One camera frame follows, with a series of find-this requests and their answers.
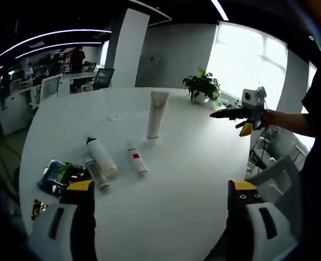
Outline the person's right hand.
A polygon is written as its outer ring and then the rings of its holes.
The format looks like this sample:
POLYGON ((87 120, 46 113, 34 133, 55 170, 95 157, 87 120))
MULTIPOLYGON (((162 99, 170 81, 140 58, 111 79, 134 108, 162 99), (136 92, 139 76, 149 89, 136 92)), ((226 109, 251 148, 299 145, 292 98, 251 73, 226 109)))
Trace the person's right hand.
POLYGON ((261 118, 261 127, 269 127, 275 125, 275 113, 276 111, 265 109, 261 118))

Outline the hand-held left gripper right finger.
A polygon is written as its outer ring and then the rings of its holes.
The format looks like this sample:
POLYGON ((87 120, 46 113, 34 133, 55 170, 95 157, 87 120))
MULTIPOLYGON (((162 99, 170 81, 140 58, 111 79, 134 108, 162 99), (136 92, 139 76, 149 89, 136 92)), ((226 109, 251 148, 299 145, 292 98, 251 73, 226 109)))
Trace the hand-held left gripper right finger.
POLYGON ((291 224, 247 181, 228 182, 226 260, 283 260, 297 246, 291 224))

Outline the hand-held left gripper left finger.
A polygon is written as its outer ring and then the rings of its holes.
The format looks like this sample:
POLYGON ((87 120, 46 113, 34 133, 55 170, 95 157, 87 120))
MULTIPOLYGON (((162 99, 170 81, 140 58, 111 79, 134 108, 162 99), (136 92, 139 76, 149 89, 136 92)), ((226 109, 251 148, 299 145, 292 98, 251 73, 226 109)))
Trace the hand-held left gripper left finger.
POLYGON ((95 183, 72 183, 33 223, 31 249, 40 260, 97 260, 95 183))

